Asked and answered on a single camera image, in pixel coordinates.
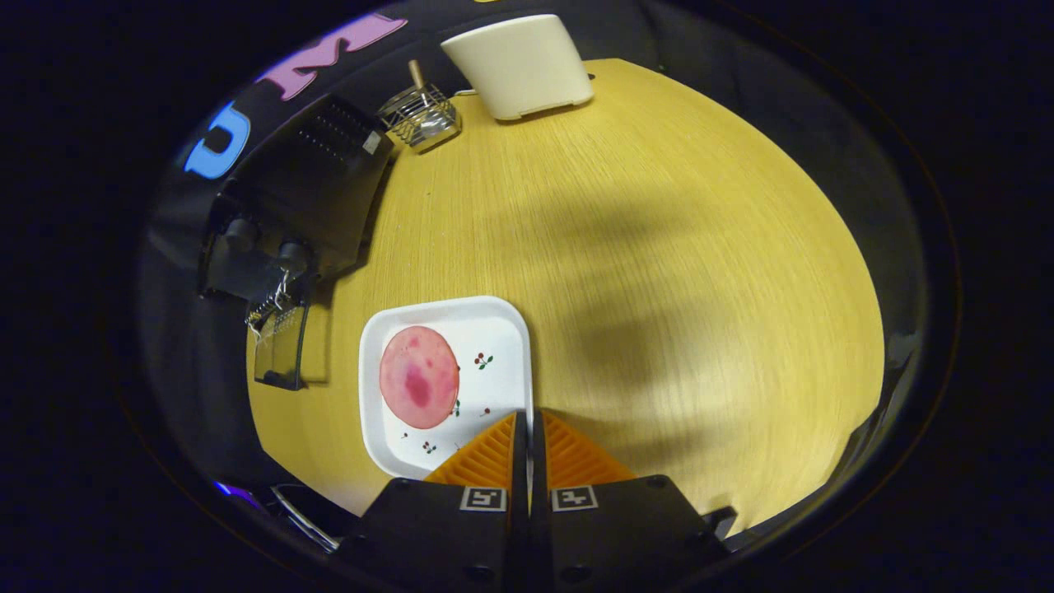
wooden stick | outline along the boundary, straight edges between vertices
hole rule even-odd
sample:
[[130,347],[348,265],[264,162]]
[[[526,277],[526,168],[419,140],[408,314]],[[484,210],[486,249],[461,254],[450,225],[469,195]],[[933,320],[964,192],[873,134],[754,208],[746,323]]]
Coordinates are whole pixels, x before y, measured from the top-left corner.
[[421,76],[421,65],[417,60],[410,60],[410,76],[413,78],[413,85],[417,90],[425,87],[425,78]]

black machine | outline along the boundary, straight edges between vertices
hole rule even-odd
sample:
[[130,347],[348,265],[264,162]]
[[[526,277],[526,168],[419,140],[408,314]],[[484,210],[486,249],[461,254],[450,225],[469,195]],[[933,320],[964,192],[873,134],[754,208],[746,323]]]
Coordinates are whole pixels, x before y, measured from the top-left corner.
[[315,283],[359,260],[392,141],[377,122],[326,95],[273,132],[213,201],[198,293],[249,302],[257,381],[300,388],[300,341]]

wooden table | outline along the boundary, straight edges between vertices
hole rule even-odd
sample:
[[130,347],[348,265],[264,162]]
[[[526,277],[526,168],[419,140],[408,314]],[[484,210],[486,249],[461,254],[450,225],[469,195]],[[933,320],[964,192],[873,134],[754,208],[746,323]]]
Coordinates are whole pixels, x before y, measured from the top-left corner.
[[390,308],[508,300],[535,406],[699,512],[735,506],[734,532],[820,487],[874,411],[875,290],[819,187],[691,88],[621,60],[587,70],[591,102],[520,122],[454,97],[464,132],[399,154],[368,264],[311,311],[307,389],[249,378],[264,449],[345,509],[389,479],[363,444],[356,363]]

ham slice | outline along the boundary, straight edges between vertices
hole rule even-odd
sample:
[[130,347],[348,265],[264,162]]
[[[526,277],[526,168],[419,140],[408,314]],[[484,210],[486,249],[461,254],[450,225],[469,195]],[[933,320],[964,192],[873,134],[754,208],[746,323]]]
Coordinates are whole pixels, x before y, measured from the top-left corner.
[[433,330],[415,325],[399,332],[380,358],[380,395],[392,414],[414,429],[446,420],[460,384],[454,353]]

pink letter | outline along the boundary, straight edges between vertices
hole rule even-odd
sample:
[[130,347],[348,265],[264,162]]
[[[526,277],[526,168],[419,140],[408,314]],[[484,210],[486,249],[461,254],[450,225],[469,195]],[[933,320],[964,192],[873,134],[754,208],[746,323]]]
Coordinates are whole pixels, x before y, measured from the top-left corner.
[[336,63],[341,39],[348,42],[347,52],[357,52],[394,33],[406,22],[406,19],[392,20],[376,14],[367,15],[323,37],[314,47],[308,47],[286,58],[256,81],[267,78],[274,82],[281,88],[281,100],[288,101],[311,84],[318,75],[314,68]]

